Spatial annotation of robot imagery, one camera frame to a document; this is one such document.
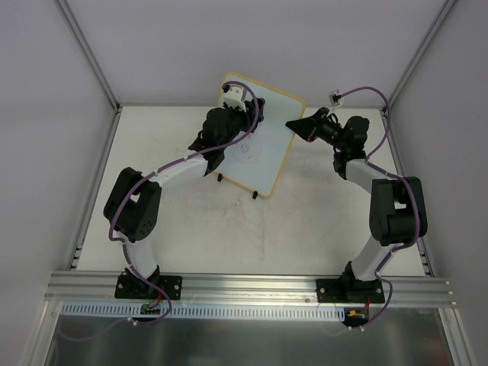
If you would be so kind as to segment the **yellow framed whiteboard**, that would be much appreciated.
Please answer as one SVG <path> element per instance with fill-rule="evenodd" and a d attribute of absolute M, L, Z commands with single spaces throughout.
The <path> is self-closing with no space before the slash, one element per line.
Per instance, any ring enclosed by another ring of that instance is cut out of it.
<path fill-rule="evenodd" d="M 258 98 L 264 98 L 264 120 L 258 123 L 254 133 L 226 148 L 225 159 L 216 173 L 251 192 L 257 191 L 258 196 L 269 197 L 278 182 L 295 136 L 285 123 L 302 118 L 305 102 L 234 72 L 227 73 L 223 80 L 242 82 Z"/>

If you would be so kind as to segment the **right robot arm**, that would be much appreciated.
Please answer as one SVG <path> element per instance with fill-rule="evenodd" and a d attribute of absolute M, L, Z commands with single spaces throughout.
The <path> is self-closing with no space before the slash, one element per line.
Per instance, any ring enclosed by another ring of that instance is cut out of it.
<path fill-rule="evenodd" d="M 422 182 L 389 173 L 369 161 L 364 146 L 370 121 L 350 117 L 341 125 L 328 108 L 288 121 L 302 140 L 320 139 L 334 149 L 333 168 L 346 181 L 369 193 L 371 237 L 335 280 L 316 280 L 319 303 L 384 303 L 380 273 L 393 256 L 417 243 L 428 229 Z"/>

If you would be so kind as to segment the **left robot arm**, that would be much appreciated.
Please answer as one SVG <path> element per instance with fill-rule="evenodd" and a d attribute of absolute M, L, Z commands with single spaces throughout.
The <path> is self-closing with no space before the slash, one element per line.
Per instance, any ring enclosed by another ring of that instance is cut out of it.
<path fill-rule="evenodd" d="M 156 263 L 150 235 L 156 228 L 163 192 L 215 171 L 225 159 L 225 148 L 239 135 L 252 133 L 264 119 L 265 100 L 245 101 L 244 109 L 224 104 L 207 112 L 189 156 L 170 162 L 151 173 L 131 167 L 117 177 L 104 217 L 110 223 L 109 238 L 123 247 L 126 268 L 117 279 L 114 296 L 118 299 L 156 299 L 168 294 L 179 298 L 177 290 L 169 290 L 175 277 L 163 276 Z"/>

